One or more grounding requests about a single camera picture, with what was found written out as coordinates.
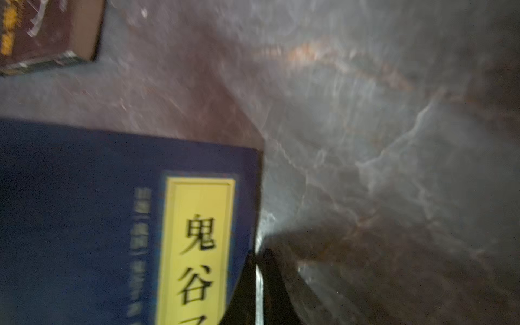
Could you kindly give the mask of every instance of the gold lettering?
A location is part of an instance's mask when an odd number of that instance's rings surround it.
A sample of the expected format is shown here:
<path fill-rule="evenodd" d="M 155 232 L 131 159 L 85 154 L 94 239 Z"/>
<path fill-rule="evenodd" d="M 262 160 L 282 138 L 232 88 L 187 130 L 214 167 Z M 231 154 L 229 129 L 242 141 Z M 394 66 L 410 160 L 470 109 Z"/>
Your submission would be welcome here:
<path fill-rule="evenodd" d="M 18 12 L 15 5 L 7 6 L 4 9 L 4 30 L 12 31 L 18 22 Z"/>
<path fill-rule="evenodd" d="M 15 44 L 15 34 L 13 32 L 7 32 L 2 35 L 2 46 L 0 48 L 0 53 L 5 56 L 12 55 L 12 48 Z"/>

